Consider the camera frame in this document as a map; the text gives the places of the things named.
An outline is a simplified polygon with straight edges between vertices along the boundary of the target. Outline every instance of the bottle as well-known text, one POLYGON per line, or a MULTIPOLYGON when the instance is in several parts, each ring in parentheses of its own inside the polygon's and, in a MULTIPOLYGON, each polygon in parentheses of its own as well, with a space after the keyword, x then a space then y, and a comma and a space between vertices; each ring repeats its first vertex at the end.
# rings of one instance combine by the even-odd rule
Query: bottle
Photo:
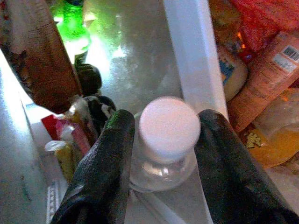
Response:
POLYGON ((83 25, 83 2, 83 0, 64 0, 63 21, 57 24, 72 64, 75 60, 85 61, 91 44, 89 32, 83 25))
POLYGON ((184 182, 196 167, 200 121, 179 98, 161 97, 135 115, 130 187, 163 191, 184 182))

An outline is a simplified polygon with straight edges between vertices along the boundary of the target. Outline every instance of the green bottle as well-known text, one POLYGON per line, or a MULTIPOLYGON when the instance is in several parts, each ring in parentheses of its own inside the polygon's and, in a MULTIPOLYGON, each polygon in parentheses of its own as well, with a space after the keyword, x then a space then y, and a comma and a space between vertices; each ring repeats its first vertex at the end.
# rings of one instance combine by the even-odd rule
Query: green bottle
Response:
POLYGON ((63 15, 63 21, 57 24, 57 28, 74 63, 75 57, 86 57, 91 44, 89 32, 83 25, 83 0, 64 0, 63 15))

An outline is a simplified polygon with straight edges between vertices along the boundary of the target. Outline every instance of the white lid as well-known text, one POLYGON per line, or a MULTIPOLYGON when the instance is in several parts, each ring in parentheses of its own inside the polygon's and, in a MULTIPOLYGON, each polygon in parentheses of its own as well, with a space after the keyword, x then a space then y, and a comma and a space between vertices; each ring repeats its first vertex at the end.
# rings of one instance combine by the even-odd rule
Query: white lid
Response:
POLYGON ((150 102, 139 121, 145 154, 169 163, 190 152, 200 133, 200 121, 194 110, 175 97, 161 97, 150 102))

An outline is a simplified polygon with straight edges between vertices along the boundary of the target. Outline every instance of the refrigerator door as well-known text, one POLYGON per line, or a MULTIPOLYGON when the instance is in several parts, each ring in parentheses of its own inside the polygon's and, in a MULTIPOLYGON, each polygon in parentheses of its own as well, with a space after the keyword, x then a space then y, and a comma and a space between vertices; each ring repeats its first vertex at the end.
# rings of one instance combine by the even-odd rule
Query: refrigerator door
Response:
MULTIPOLYGON (((176 96, 184 98, 196 112, 215 109, 227 117, 207 0, 86 0, 85 14, 92 39, 86 62, 100 70, 101 92, 118 109, 135 114, 157 97, 176 96)), ((17 86, 16 80, 1 57, 1 85, 9 86, 0 94, 4 101, 0 109, 5 114, 1 133, 12 130, 16 138, 1 136, 5 142, 1 143, 1 154, 5 152, 2 161, 14 168, 6 162, 0 165, 15 175, 1 175, 1 207, 6 212, 0 219, 3 223, 45 223, 66 189, 54 155, 43 150, 49 135, 40 119, 49 112, 23 101, 24 116, 18 90, 11 87, 17 86), (26 124, 26 119, 36 147, 26 125, 23 129, 10 125, 26 124)), ((131 192, 125 223, 213 223, 198 170, 172 190, 131 192)))

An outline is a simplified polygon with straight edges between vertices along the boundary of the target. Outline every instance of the white plastic edge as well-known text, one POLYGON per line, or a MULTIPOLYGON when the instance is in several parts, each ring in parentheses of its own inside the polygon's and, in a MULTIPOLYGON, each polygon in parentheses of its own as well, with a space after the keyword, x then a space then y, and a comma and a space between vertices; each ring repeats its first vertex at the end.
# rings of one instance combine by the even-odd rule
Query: white plastic edge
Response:
POLYGON ((164 7, 185 101, 228 119, 207 0, 164 0, 164 7))

